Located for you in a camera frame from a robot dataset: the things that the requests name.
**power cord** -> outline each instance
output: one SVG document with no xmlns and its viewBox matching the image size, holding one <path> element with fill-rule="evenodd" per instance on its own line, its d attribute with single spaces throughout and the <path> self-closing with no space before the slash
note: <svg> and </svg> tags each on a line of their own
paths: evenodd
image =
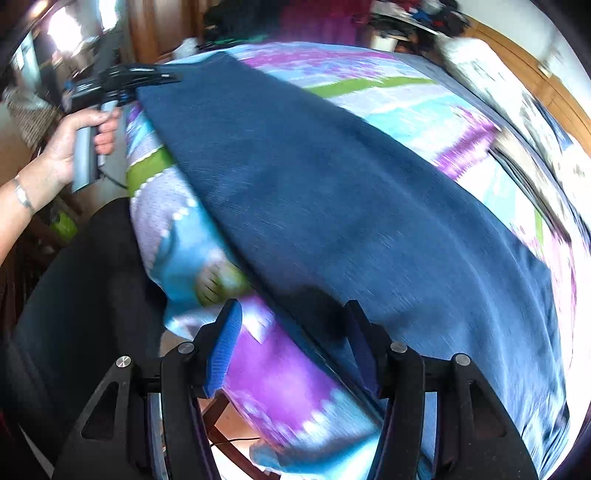
<svg viewBox="0 0 591 480">
<path fill-rule="evenodd" d="M 223 443 L 232 443 L 232 442 L 240 442 L 241 440 L 260 440 L 260 437 L 250 437 L 250 438 L 243 438 L 243 439 L 232 439 L 232 440 L 224 440 L 223 442 L 216 442 L 211 443 L 210 447 L 215 447 L 217 445 L 222 445 Z"/>
<path fill-rule="evenodd" d="M 124 190 L 127 190 L 127 185 L 123 185 L 120 181 L 115 180 L 111 175 L 109 175 L 107 172 L 105 172 L 102 168 L 99 168 L 99 171 L 103 174 L 103 176 L 107 179 L 112 181 L 115 185 L 117 185 L 118 187 L 121 187 Z"/>
</svg>

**bracelet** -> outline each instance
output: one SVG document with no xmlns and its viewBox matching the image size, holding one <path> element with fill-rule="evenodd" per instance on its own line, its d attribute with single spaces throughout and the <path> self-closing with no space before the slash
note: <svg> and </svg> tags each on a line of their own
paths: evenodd
<svg viewBox="0 0 591 480">
<path fill-rule="evenodd" d="M 21 182 L 18 181 L 18 175 L 16 177 L 14 177 L 12 179 L 12 181 L 14 182 L 14 185 L 15 185 L 14 193 L 17 194 L 18 201 L 21 202 L 21 205 L 23 207 L 26 207 L 31 212 L 31 215 L 35 215 L 35 213 L 37 213 L 37 212 L 34 209 L 33 205 L 31 204 L 31 201 L 29 200 L 27 192 L 25 192 L 25 189 L 22 188 Z"/>
</svg>

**wrist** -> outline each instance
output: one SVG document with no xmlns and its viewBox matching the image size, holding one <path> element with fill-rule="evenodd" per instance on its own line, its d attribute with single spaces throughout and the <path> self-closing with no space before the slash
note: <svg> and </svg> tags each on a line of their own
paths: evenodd
<svg viewBox="0 0 591 480">
<path fill-rule="evenodd" d="M 56 162 L 44 154 L 19 172 L 19 182 L 36 212 L 52 201 L 65 186 L 57 174 Z"/>
</svg>

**blue fabric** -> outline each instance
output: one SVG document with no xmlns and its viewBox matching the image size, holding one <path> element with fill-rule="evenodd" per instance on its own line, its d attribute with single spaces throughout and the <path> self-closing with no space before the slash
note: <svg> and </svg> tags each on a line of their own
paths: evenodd
<svg viewBox="0 0 591 480">
<path fill-rule="evenodd" d="M 294 341 L 353 390 L 337 306 L 357 299 L 423 355 L 466 352 L 543 475 L 569 427 L 547 267 L 472 195 L 351 113 L 225 54 L 177 68 L 182 82 L 139 100 Z M 429 458 L 435 414 L 428 395 Z"/>
</svg>

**green stripe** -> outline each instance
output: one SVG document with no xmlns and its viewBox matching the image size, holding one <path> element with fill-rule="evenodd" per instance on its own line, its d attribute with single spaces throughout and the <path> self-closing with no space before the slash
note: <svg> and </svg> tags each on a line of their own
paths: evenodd
<svg viewBox="0 0 591 480">
<path fill-rule="evenodd" d="M 535 209 L 535 237 L 538 239 L 538 242 L 540 242 L 540 245 L 544 245 L 544 219 L 542 218 L 541 213 L 538 211 L 538 209 Z"/>
<path fill-rule="evenodd" d="M 149 178 L 164 171 L 165 168 L 172 167 L 174 163 L 166 147 L 162 147 L 145 160 L 132 165 L 127 172 L 127 189 L 129 194 L 133 196 L 139 187 Z"/>
<path fill-rule="evenodd" d="M 340 82 L 331 83 L 330 85 L 320 85 L 318 87 L 309 87 L 306 90 L 315 93 L 322 98 L 331 98 L 346 93 L 357 92 L 371 87 L 389 88 L 400 85 L 411 84 L 433 84 L 437 83 L 435 80 L 413 78 L 413 77 L 383 77 L 379 79 L 347 79 Z"/>
</svg>

